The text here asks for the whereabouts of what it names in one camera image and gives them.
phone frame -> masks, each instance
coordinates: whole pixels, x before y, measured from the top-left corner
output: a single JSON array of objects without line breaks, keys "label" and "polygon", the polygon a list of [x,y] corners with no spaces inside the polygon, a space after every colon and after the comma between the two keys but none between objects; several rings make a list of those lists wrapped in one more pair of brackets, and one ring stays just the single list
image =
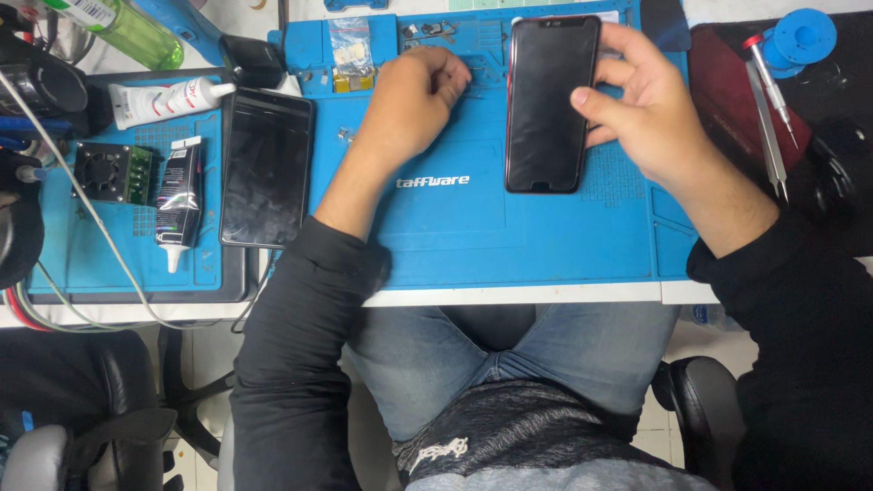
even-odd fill
[{"label": "phone frame", "polygon": [[306,105],[309,110],[309,129],[308,134],[309,138],[307,139],[306,145],[306,165],[303,168],[303,203],[300,206],[300,217],[299,217],[299,226],[303,225],[303,220],[306,218],[308,214],[309,208],[309,172],[312,167],[312,159],[313,159],[313,144],[314,137],[313,131],[315,129],[315,104],[309,100],[304,99],[302,97],[294,97],[292,95],[284,95],[280,93],[269,93],[257,89],[250,89],[245,87],[239,87],[237,91],[233,94],[233,102],[230,107],[230,131],[228,132],[227,141],[224,143],[224,154],[226,155],[227,164],[224,166],[224,173],[222,176],[222,203],[221,203],[221,217],[219,218],[219,227],[218,227],[218,240],[224,246],[239,246],[239,247],[261,247],[264,249],[285,249],[285,245],[277,245],[277,244],[258,244],[258,243],[249,243],[249,242],[237,242],[237,241],[229,241],[224,239],[224,206],[227,203],[225,199],[225,195],[227,194],[227,180],[230,178],[230,166],[231,166],[231,143],[233,142],[233,130],[234,124],[236,122],[236,118],[234,115],[237,113],[237,103],[240,101],[240,98],[243,100],[259,100],[262,102],[268,102],[271,104],[275,104],[277,106],[285,107],[285,102],[288,100],[294,100],[295,103],[300,102]]},{"label": "phone frame", "polygon": [[[585,162],[585,142],[588,139],[588,126],[590,125],[590,121],[586,121],[585,129],[582,131],[582,140],[581,146],[579,148],[579,157],[576,159],[576,179],[572,188],[568,190],[548,190],[548,191],[534,191],[534,190],[515,190],[509,185],[509,175],[512,172],[511,162],[510,162],[510,143],[512,141],[512,97],[513,97],[513,75],[515,72],[515,58],[516,58],[516,48],[517,48],[517,35],[518,31],[516,30],[516,26],[523,23],[548,23],[546,27],[549,29],[560,29],[563,27],[563,22],[567,20],[577,20],[584,19],[585,22],[588,20],[594,20],[597,24],[597,35],[595,39],[594,45],[594,56],[591,57],[591,66],[589,67],[589,71],[591,73],[590,80],[588,80],[587,84],[581,84],[581,86],[590,86],[594,87],[595,82],[595,68],[597,65],[597,52],[600,49],[600,33],[602,27],[602,21],[599,17],[594,15],[572,15],[572,16],[555,16],[555,17],[532,17],[532,18],[524,18],[519,20],[518,22],[512,24],[512,35],[510,37],[510,46],[509,46],[509,70],[508,75],[506,77],[506,147],[505,147],[505,161],[504,161],[504,189],[507,192],[511,193],[519,193],[519,194],[573,194],[579,189],[579,185],[581,183],[582,172],[584,171],[584,162]],[[551,23],[557,22],[559,23],[556,26],[551,26]]]}]

white tube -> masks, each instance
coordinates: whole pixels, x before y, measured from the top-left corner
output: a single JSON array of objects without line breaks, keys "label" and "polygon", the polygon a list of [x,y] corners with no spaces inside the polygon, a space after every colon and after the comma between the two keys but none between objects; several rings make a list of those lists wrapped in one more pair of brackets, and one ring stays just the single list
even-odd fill
[{"label": "white tube", "polygon": [[215,109],[221,98],[237,90],[237,86],[215,85],[206,77],[198,77],[169,87],[109,84],[108,89],[115,125],[118,129],[128,129]]}]

black phone screen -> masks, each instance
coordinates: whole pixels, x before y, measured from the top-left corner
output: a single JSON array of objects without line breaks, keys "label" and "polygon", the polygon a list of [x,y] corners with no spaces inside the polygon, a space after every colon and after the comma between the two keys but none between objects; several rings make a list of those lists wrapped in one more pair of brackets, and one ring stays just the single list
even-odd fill
[{"label": "black phone screen", "polygon": [[234,97],[221,241],[285,247],[306,214],[313,104],[249,89]]},{"label": "black phone screen", "polygon": [[551,17],[512,27],[505,187],[572,193],[579,187],[588,122],[570,93],[591,86],[600,19]]}]

green plastic bottle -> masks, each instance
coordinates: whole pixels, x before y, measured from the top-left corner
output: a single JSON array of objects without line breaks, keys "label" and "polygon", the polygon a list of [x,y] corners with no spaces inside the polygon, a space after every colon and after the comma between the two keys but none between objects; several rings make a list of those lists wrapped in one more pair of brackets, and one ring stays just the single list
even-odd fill
[{"label": "green plastic bottle", "polygon": [[154,24],[124,0],[43,2],[149,70],[175,70],[185,60],[184,51],[172,32]]}]

hand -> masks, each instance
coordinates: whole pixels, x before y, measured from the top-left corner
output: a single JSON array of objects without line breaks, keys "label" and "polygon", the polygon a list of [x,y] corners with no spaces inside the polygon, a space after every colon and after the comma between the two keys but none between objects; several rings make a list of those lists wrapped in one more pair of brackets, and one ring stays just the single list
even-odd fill
[{"label": "hand", "polygon": [[445,48],[419,46],[385,63],[352,148],[378,156],[393,172],[437,138],[471,78]]},{"label": "hand", "polygon": [[603,23],[601,42],[625,60],[597,62],[596,82],[624,88],[621,100],[579,87],[570,101],[591,123],[587,145],[618,138],[643,174],[671,192],[698,186],[698,171],[725,159],[700,125],[682,74],[640,31]]}]

